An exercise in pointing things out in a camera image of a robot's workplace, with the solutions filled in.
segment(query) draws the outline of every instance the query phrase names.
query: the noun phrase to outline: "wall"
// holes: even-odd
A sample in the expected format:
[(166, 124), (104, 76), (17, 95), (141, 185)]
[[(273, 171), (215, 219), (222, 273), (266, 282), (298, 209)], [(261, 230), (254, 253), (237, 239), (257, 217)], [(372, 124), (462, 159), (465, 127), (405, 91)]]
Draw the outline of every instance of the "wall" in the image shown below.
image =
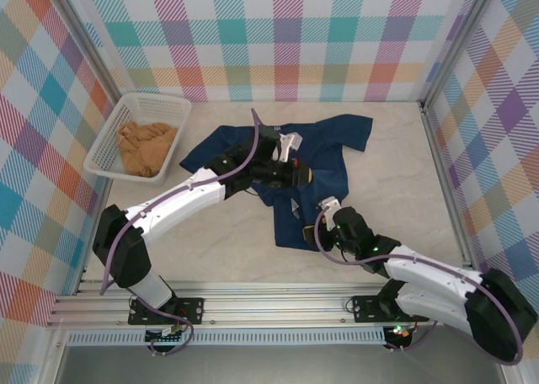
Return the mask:
[(427, 93), (429, 92), (430, 86), (432, 85), (432, 82), (434, 81), (436, 75), (438, 74), (438, 71), (440, 70), (442, 62), (444, 62), (445, 58), (447, 57), (447, 54), (453, 46), (455, 38), (458, 36), (459, 32), (462, 29), (462, 26), (465, 24), (466, 15), (472, 8), (474, 2), (475, 0), (464, 0), (464, 3), (462, 4), (461, 9), (456, 16), (455, 22), (453, 22), (453, 25), (451, 26), (451, 29), (446, 36), (446, 40), (444, 41), (444, 44), (441, 47), (438, 56), (436, 57), (435, 63), (430, 68), (429, 76), (427, 77), (427, 81), (424, 83), (424, 86), (421, 89), (418, 100), (424, 101)]
[(50, 0), (0, 0), (0, 382), (36, 371), (104, 180), (83, 159), (112, 105)]
[(192, 101), (417, 100), (470, 1), (72, 0), (124, 90)]
[[(431, 112), (481, 269), (509, 274), (537, 311), (538, 1), (492, 1)], [(539, 334), (526, 346), (539, 358)]]

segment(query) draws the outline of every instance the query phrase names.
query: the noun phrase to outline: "brown cloth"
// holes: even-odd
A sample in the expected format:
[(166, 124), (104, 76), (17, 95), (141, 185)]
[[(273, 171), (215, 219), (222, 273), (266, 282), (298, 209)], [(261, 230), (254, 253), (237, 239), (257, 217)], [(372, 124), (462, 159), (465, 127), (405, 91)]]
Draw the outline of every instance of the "brown cloth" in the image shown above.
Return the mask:
[(164, 123), (138, 125), (130, 121), (121, 125), (116, 141), (127, 173), (145, 178), (158, 174), (177, 132)]

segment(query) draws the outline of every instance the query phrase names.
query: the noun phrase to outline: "laundry basket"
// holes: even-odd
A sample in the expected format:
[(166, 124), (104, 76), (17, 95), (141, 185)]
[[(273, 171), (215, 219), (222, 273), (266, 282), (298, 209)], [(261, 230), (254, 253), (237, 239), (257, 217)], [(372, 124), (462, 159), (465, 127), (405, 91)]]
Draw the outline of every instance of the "laundry basket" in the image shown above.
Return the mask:
[[(125, 94), (120, 98), (93, 142), (88, 155), (84, 159), (84, 169), (90, 173), (112, 179), (125, 179), (154, 185), (163, 184), (168, 163), (170, 163), (174, 149), (179, 143), (179, 137), (190, 111), (191, 102), (186, 99), (157, 93), (135, 92)], [(142, 125), (161, 122), (178, 127), (178, 132), (168, 151), (163, 167), (152, 178), (129, 175), (121, 161), (120, 150), (116, 142), (116, 132), (121, 125), (132, 120)]]

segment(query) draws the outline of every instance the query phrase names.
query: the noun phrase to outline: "plaid wallpaper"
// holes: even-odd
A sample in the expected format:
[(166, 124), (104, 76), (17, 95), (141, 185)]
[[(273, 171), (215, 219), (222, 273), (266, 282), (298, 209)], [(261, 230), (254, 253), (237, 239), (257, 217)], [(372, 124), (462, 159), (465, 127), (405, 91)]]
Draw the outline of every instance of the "plaid wallpaper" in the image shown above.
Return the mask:
[[(455, 0), (72, 2), (125, 90), (174, 93), (191, 101), (417, 100), (450, 32), (446, 17), (456, 18), (462, 5)], [(469, 3), (460, 9), (461, 21)]]
[(0, 382), (24, 383), (71, 285), (104, 179), (83, 159), (112, 105), (50, 0), (0, 0)]
[(455, 40), (456, 36), (458, 35), (458, 32), (461, 30), (462, 26), (464, 25), (464, 19), (466, 18), (466, 15), (470, 11), (470, 8), (473, 5), (473, 2), (475, 0), (465, 0), (464, 3), (461, 6), (460, 11), (458, 12), (458, 15), (456, 16), (455, 22), (453, 22), (453, 25), (451, 26), (451, 30), (446, 36), (446, 40), (444, 41), (444, 44), (442, 45), (438, 56), (436, 57), (436, 61), (434, 65), (430, 68), (429, 76), (427, 77), (427, 81), (424, 83), (423, 89), (421, 89), (421, 93), (419, 94), (419, 99), (423, 101), (426, 97), (426, 94), (429, 92), (430, 85), (432, 85), (432, 82), (435, 79), (436, 74), (438, 73), (438, 70), (440, 69), (441, 63), (445, 60), (447, 53), (449, 53), (451, 46), (453, 45), (453, 41)]
[(539, 0), (491, 3), (431, 114), (481, 268), (539, 310)]

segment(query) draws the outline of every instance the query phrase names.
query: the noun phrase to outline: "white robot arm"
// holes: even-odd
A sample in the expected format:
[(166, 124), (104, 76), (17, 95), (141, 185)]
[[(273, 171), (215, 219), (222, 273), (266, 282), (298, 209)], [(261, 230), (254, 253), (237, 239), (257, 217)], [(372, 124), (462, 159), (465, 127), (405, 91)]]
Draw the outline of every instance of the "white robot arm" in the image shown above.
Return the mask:
[(322, 212), (315, 226), (304, 229), (305, 239), (337, 263), (347, 264), (324, 251), (335, 246), (355, 257), (348, 264), (387, 277), (389, 281), (371, 305), (387, 321), (397, 321), (402, 315), (427, 317), (468, 333), (500, 360), (515, 358), (519, 342), (508, 319), (524, 340), (537, 322), (537, 313), (506, 274), (497, 269), (483, 274), (455, 268), (395, 239), (375, 235), (360, 214), (352, 207), (341, 207), (334, 197), (319, 205)]
[[(150, 307), (165, 307), (174, 314), (176, 297), (153, 269), (147, 255), (148, 245), (187, 217), (246, 190), (253, 182), (277, 188), (310, 182), (311, 169), (299, 159), (290, 158), (301, 145), (301, 136), (281, 135), (264, 125), (258, 128), (258, 141), (252, 137), (243, 146), (232, 147), (212, 158), (189, 179), (158, 197), (124, 211), (116, 205), (104, 210), (93, 251), (105, 267), (110, 260), (107, 271), (119, 287), (135, 293)], [(246, 161), (245, 168), (233, 172)], [(219, 178), (231, 173), (234, 175)], [(113, 245), (118, 235), (120, 240)]]

